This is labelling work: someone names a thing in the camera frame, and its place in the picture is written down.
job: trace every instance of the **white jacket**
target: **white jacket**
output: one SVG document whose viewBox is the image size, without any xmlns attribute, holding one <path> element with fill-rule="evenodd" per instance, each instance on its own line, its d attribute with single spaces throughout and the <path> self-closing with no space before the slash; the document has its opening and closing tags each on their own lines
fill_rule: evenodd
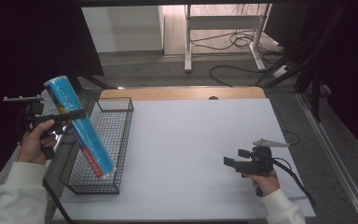
<svg viewBox="0 0 358 224">
<path fill-rule="evenodd" d="M 42 186 L 45 165 L 13 162 L 7 182 L 0 186 L 0 223 L 45 223 L 46 190 Z M 281 189 L 262 198 L 269 224 L 305 223 L 297 204 L 290 202 Z"/>
</svg>

